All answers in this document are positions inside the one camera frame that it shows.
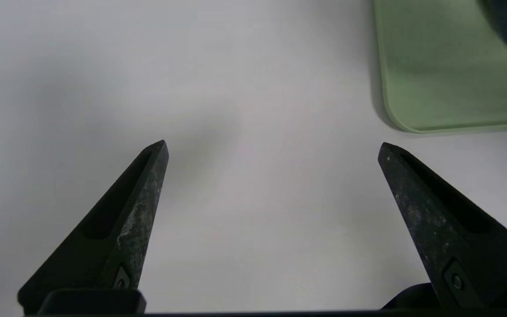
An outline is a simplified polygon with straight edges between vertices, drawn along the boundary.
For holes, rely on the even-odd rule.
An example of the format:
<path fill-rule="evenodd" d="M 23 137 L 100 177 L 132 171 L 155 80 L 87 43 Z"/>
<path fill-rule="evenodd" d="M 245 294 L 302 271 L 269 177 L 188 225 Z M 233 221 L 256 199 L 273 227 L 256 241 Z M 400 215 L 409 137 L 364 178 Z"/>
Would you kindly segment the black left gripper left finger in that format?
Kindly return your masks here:
<path fill-rule="evenodd" d="M 26 314 L 140 314 L 138 291 L 169 161 L 144 148 L 18 291 Z"/>

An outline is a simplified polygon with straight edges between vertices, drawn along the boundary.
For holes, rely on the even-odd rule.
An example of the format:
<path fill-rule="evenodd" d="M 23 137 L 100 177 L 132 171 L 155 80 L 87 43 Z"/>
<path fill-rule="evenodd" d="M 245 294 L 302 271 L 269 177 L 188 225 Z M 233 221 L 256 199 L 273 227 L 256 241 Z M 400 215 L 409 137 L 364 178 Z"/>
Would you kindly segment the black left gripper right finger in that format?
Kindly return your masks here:
<path fill-rule="evenodd" d="M 507 308 L 507 229 L 399 146 L 378 163 L 443 308 Z"/>

